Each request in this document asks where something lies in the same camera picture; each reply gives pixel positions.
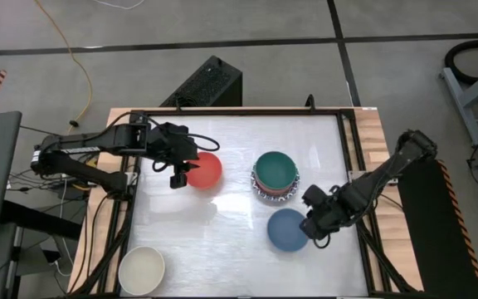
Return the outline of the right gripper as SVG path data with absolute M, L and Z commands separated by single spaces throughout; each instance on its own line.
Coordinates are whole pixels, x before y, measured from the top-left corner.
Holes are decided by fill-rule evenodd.
M 310 218 L 315 222 L 319 233 L 322 234 L 322 239 L 331 233 L 338 232 L 349 220 L 344 206 L 338 202 L 339 190 L 340 187 L 334 185 L 327 194 L 319 186 L 313 184 L 302 196 L 303 203 L 309 208 L 305 218 Z

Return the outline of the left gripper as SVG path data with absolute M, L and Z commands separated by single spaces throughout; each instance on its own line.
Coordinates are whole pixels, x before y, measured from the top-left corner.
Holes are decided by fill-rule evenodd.
M 164 164 L 179 165 L 180 173 L 187 173 L 199 165 L 185 162 L 198 159 L 198 149 L 188 136 L 188 127 L 164 123 L 149 131 L 149 158 Z

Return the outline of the red bowl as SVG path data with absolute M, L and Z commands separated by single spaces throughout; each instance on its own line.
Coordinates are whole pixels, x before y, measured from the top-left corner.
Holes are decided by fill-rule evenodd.
M 186 173 L 188 184 L 194 188 L 210 189 L 222 177 L 222 163 L 215 154 L 199 152 L 198 159 L 189 160 L 189 163 L 197 166 Z

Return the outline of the blue bowl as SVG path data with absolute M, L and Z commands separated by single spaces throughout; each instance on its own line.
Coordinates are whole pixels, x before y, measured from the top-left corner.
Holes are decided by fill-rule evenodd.
M 271 243 L 284 252 L 301 250 L 308 237 L 300 229 L 305 217 L 292 208 L 283 208 L 274 212 L 267 223 L 267 234 Z

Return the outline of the orange bowl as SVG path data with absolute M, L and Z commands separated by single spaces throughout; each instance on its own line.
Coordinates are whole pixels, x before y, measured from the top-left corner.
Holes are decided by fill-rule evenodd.
M 268 180 L 263 181 L 260 179 L 255 180 L 257 187 L 264 194 L 270 196 L 284 196 L 291 192 L 291 190 L 297 186 L 299 180 Z

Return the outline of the green bowl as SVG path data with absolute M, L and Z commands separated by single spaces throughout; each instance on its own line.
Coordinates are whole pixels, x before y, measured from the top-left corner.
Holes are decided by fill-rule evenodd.
M 257 183 L 265 188 L 280 190 L 289 188 L 298 176 L 294 160 L 280 151 L 262 154 L 255 163 Z

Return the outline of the cream bowl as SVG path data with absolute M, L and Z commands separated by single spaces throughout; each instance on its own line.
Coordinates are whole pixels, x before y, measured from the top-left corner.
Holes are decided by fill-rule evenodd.
M 123 257 L 118 271 L 122 289 L 131 296 L 148 295 L 163 280 L 165 261 L 160 251 L 139 246 Z

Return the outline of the black perforated tower case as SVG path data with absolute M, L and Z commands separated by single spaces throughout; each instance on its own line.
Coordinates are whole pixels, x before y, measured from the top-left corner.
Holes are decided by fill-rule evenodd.
M 160 107 L 242 106 L 242 72 L 217 56 L 210 56 Z

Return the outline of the large hazard-striped black mat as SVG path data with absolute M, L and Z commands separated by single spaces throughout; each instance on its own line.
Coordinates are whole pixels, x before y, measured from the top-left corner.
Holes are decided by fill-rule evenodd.
M 478 260 L 444 163 L 408 167 L 398 191 L 424 291 L 438 299 L 478 299 Z

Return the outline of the black desk stand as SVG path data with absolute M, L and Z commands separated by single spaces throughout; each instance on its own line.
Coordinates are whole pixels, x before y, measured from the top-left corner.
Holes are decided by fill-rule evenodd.
M 3 202 L 0 219 L 10 223 L 11 230 L 17 224 L 22 228 L 73 240 L 77 240 L 80 236 L 81 225 L 10 201 Z M 8 266 L 14 259 L 13 252 L 12 244 L 7 244 L 4 245 L 3 252 L 0 253 L 0 299 L 4 294 Z

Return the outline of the grey metal stand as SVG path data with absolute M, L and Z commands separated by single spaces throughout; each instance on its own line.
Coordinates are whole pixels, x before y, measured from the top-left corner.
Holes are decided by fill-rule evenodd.
M 478 124 L 472 111 L 473 105 L 478 102 L 478 81 L 471 87 L 463 90 L 451 68 L 443 68 L 440 76 L 451 93 L 451 97 L 471 137 L 472 144 L 478 146 Z

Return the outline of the black metal table frame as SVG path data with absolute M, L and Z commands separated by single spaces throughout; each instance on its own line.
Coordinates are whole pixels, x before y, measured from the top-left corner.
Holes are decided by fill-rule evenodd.
M 223 174 L 217 185 L 171 189 L 171 169 L 156 173 L 149 160 L 141 176 L 129 231 L 129 248 L 163 255 L 163 280 L 154 297 L 366 297 L 367 277 L 355 228 L 335 233 L 329 245 L 307 243 L 284 252 L 270 241 L 273 213 L 307 209 L 295 194 L 281 203 L 261 198 L 251 184 L 256 160 L 280 151 L 296 163 L 304 192 L 348 180 L 348 151 L 333 113 L 294 115 L 267 111 L 153 113 L 159 122 L 186 125 L 203 146 L 216 141 Z

